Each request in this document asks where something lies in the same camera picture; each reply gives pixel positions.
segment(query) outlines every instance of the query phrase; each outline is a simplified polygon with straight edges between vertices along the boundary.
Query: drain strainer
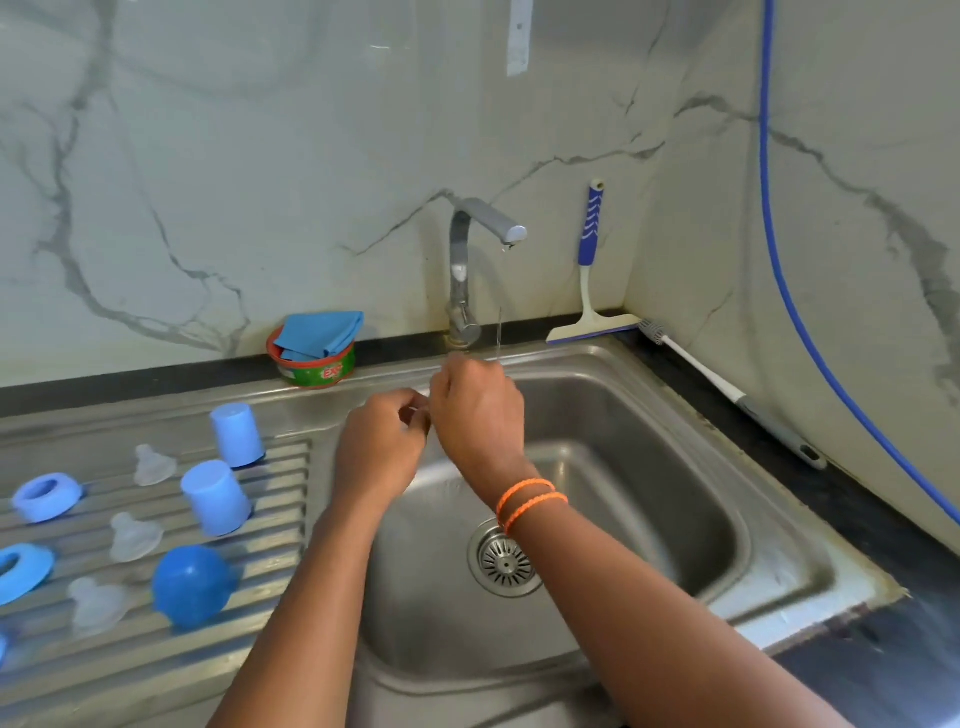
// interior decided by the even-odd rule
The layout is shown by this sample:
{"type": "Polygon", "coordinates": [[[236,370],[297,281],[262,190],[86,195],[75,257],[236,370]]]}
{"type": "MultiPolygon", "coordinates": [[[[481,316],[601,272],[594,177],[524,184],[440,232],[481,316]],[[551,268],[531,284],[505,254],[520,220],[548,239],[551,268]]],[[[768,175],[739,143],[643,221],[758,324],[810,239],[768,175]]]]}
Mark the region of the drain strainer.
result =
{"type": "Polygon", "coordinates": [[[496,519],[481,523],[474,532],[467,560],[473,578],[497,596],[526,596],[543,583],[530,558],[496,519]]]}

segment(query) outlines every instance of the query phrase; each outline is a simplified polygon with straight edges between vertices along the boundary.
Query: hand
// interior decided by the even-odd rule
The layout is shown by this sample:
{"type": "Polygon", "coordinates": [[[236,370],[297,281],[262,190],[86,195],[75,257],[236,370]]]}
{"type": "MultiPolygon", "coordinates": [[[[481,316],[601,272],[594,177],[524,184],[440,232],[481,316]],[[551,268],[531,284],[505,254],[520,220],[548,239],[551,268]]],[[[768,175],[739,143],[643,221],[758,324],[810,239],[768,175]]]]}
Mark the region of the hand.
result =
{"type": "Polygon", "coordinates": [[[334,499],[386,511],[417,474],[430,431],[427,398],[413,389],[375,394],[347,417],[337,448],[334,499]]]}
{"type": "Polygon", "coordinates": [[[430,416],[444,451],[491,509],[537,477],[523,454],[523,395],[496,362],[451,354],[430,382],[430,416]]]}

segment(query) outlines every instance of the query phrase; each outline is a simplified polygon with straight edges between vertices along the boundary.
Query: faucet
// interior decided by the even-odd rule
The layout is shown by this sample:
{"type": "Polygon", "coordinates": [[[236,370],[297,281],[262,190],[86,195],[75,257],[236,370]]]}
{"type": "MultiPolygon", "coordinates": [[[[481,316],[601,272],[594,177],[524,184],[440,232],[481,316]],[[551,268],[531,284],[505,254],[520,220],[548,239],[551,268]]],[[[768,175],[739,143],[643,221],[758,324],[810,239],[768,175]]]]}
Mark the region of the faucet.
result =
{"type": "Polygon", "coordinates": [[[476,197],[462,200],[449,189],[443,190],[441,196],[453,205],[453,219],[450,221],[450,301],[446,305],[450,331],[446,343],[451,349],[466,349],[476,343],[481,333],[480,325],[470,311],[467,267],[470,223],[476,220],[509,248],[527,239],[527,229],[476,197]]]}

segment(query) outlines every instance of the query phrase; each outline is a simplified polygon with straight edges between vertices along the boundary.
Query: blue hose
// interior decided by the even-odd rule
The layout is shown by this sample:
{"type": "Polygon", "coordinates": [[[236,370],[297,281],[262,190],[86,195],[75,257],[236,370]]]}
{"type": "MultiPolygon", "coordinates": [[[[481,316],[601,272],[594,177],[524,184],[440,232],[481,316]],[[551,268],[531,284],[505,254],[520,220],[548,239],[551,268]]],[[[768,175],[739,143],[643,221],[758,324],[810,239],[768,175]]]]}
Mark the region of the blue hose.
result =
{"type": "Polygon", "coordinates": [[[793,296],[790,295],[786,278],[783,276],[783,269],[780,266],[780,253],[777,249],[777,232],[774,229],[774,213],[770,204],[770,75],[773,65],[775,7],[775,0],[764,0],[763,49],[760,66],[760,196],[763,203],[763,227],[767,233],[770,264],[774,270],[774,278],[777,280],[780,296],[783,298],[783,305],[786,306],[786,312],[790,315],[790,321],[793,322],[793,327],[797,330],[800,340],[804,342],[806,352],[810,354],[810,358],[817,365],[820,374],[827,380],[830,389],[836,393],[840,401],[847,405],[847,409],[853,413],[853,416],[861,425],[867,428],[867,431],[874,436],[874,439],[880,443],[880,446],[887,451],[890,457],[903,468],[903,471],[913,478],[914,482],[923,488],[928,496],[933,498],[934,502],[944,510],[944,513],[950,516],[954,522],[960,524],[960,511],[937,490],[933,483],[924,477],[913,463],[906,459],[906,456],[890,442],[887,436],[880,431],[880,428],[874,425],[873,421],[867,417],[867,413],[860,409],[860,405],[853,400],[853,397],[837,380],[837,377],[821,356],[816,344],[813,343],[813,339],[810,338],[810,333],[806,330],[804,320],[800,317],[800,312],[793,303],[793,296]]]}

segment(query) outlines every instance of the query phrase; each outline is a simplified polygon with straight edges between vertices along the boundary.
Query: orange thread bracelet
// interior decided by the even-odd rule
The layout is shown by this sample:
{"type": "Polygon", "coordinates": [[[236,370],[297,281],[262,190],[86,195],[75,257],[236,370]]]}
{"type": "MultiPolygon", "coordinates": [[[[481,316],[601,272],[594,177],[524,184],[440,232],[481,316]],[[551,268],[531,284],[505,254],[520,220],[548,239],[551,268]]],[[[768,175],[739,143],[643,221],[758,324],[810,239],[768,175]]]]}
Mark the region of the orange thread bracelet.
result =
{"type": "Polygon", "coordinates": [[[510,500],[510,496],[512,496],[514,493],[516,493],[516,492],[517,492],[518,490],[520,490],[521,488],[526,488],[528,485],[548,485],[548,486],[550,486],[550,490],[551,490],[551,491],[556,491],[556,490],[557,490],[557,488],[554,486],[553,483],[551,483],[549,480],[544,480],[544,479],[541,478],[541,477],[532,477],[532,478],[530,478],[529,480],[521,480],[520,482],[517,483],[517,485],[515,485],[515,486],[514,486],[513,488],[511,488],[509,491],[507,491],[506,493],[504,493],[504,494],[503,494],[503,497],[502,497],[502,498],[500,499],[500,501],[496,504],[496,520],[497,520],[497,522],[501,522],[501,521],[500,521],[500,512],[503,511],[503,506],[505,506],[505,505],[507,504],[507,501],[510,500]]]}
{"type": "Polygon", "coordinates": [[[514,511],[514,514],[513,514],[509,519],[507,519],[507,522],[504,523],[504,525],[503,525],[503,532],[504,532],[507,536],[509,536],[509,535],[510,535],[510,526],[512,526],[512,525],[514,524],[514,522],[516,521],[516,519],[518,519],[518,518],[519,518],[520,516],[522,516],[524,513],[526,513],[527,511],[529,511],[529,510],[530,510],[531,508],[533,508],[535,505],[538,505],[538,504],[540,504],[540,503],[543,503],[545,500],[550,500],[551,498],[555,498],[555,497],[560,498],[564,503],[569,503],[569,502],[570,502],[570,501],[569,501],[569,498],[567,498],[563,493],[556,493],[556,492],[554,492],[554,493],[544,493],[542,496],[537,496],[537,497],[534,497],[534,498],[530,498],[530,500],[528,500],[528,501],[525,502],[523,505],[521,505],[519,508],[517,508],[517,509],[514,511]]]}

